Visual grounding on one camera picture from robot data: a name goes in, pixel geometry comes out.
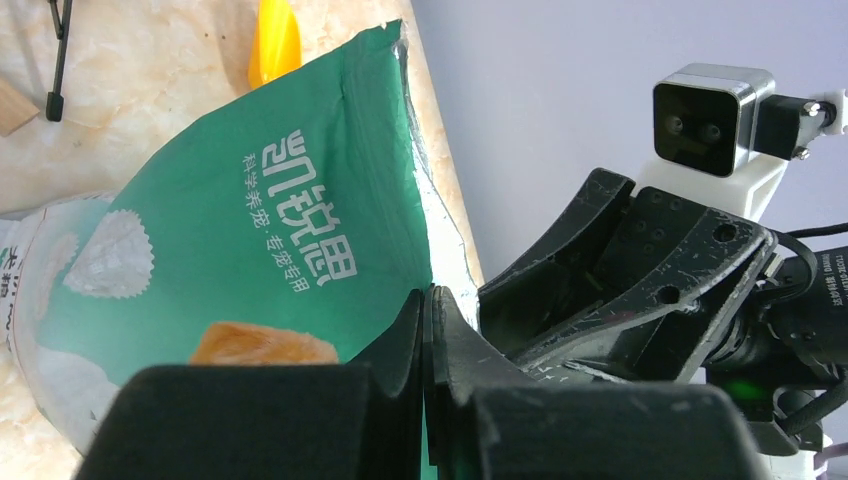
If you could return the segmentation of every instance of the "silver camera body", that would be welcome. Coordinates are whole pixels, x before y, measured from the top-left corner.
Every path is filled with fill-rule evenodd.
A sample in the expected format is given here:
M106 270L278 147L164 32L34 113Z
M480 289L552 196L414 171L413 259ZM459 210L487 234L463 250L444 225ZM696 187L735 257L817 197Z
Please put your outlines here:
M687 65L654 87L657 155L730 176L756 155L759 107L774 91L774 77L766 70Z

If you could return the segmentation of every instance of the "yellow plastic handle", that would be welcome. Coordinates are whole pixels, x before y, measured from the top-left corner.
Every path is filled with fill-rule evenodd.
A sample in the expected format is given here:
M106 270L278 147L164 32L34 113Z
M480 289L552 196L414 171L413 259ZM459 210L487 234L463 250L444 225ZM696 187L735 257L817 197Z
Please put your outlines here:
M276 80L300 68L301 62L300 29L289 2L260 0L247 69L250 87Z

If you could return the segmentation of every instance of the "black rubber tip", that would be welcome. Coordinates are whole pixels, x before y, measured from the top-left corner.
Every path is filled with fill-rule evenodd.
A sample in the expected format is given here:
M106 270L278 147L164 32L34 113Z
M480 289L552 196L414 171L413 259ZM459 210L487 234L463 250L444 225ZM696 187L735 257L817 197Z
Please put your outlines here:
M62 98L61 95L57 95L53 92L47 94L47 109L45 110L45 115L47 115L47 120L51 122L61 122L62 121L62 110L65 107L65 99Z

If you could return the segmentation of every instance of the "green bag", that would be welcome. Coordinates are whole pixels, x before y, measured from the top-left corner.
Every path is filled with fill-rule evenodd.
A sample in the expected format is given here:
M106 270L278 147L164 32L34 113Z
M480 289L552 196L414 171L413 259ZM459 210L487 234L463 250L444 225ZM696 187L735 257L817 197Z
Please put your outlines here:
M16 259L0 265L15 279L0 298L7 342L78 449L139 370L215 353L220 322L272 327L294 350L343 363L410 290L437 282L475 324L476 289L418 148L405 62L400 21L362 32L202 117L121 192L12 229L0 244Z

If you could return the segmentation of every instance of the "marble tabletop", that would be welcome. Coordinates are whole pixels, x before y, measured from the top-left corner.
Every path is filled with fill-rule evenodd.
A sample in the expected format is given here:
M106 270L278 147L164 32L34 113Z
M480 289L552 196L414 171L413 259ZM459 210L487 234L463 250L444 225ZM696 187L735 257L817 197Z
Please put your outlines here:
M434 183L482 274L409 0L292 0L304 62L395 18L409 26L410 88ZM249 91L258 0L74 2L64 119L0 138L0 214L120 188L166 141ZM0 76L44 109L58 40L43 0L0 2ZM68 479L78 454L38 413L0 349L0 478Z

